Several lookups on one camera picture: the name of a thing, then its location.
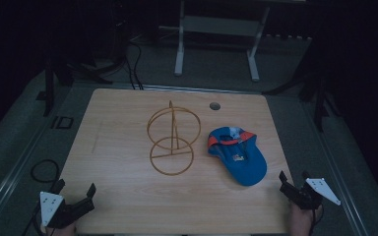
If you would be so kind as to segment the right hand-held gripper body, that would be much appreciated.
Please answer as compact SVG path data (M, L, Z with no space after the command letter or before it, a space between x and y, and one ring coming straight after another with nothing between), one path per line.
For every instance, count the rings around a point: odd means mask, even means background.
M301 189L297 189L287 182L281 185L280 191L301 209L317 209L323 199L327 199L337 206L341 204L324 178L309 178L306 182Z

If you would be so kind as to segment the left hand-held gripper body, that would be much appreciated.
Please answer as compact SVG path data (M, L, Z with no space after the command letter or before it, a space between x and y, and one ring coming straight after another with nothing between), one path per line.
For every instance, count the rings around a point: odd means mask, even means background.
M50 228L65 228L95 208L93 195L73 205L67 205L60 195L41 192L39 196L41 223Z

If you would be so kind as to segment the blue and orange cap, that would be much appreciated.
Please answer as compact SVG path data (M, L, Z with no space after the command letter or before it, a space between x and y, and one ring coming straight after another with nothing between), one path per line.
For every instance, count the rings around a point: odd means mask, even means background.
M208 153L218 157L240 185L253 186L267 173L267 162L256 142L256 134L239 127L221 127L210 132Z

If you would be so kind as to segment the gold wire hat stand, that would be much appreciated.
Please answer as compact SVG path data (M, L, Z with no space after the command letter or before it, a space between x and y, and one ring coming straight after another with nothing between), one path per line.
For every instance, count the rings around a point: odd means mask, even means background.
M200 117L171 100L154 112L146 127L151 142L149 160L153 169L166 176L186 172L194 162L194 144L200 138L201 131Z

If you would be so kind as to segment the person's right hand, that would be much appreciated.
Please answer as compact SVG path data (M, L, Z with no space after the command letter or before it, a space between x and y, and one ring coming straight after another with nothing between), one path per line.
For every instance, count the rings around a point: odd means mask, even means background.
M289 203L288 230L290 236L310 236L313 227L321 218L323 207L301 209L294 202Z

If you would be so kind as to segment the person's left hand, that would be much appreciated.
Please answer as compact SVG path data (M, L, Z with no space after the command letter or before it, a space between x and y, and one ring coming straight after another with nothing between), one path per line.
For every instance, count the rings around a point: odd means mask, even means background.
M76 225L70 224L64 228L45 228L46 236L75 236L76 235Z

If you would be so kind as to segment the black tripod stand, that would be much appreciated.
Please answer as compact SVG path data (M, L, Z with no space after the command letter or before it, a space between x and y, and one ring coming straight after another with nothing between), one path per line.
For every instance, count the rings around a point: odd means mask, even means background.
M66 55L61 54L60 58L66 62L67 65L71 66L73 69L77 70L79 73L84 75L86 78L95 81L100 84L111 85L112 81L108 81L100 77L97 73L92 72L87 69L85 66L81 65L79 62L75 62L73 59L70 59ZM40 91L37 96L37 100L43 100L45 102L45 109L43 116L47 117L54 105L54 62L56 56L50 55L45 61L44 67L44 90Z
M317 42L312 41L292 78L281 86L263 91L263 95L276 95L303 84L298 98L304 102L309 102L312 98L315 99L313 123L317 130L322 132L322 118L326 112L324 102L326 100L327 83L331 75L331 71L325 65L326 62L324 49Z

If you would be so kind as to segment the black rectangular floor frame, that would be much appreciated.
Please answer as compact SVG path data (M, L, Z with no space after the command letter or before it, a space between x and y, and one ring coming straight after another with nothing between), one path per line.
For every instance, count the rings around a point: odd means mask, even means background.
M73 117L56 116L52 121L51 129L71 129L73 123Z

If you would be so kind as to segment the white metal frame stand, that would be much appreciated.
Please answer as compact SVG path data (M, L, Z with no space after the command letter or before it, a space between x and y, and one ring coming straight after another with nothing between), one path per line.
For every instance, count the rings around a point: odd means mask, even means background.
M178 27L178 47L175 59L174 75L183 74L184 65L184 33L201 32L213 34L225 34L235 36L250 36L254 38L251 48L246 51L251 80L259 82L259 71L256 63L256 53L261 41L266 21L271 8L265 7L259 21L233 20L226 18L211 18L187 15L185 13L185 0L180 0L179 7L179 27Z

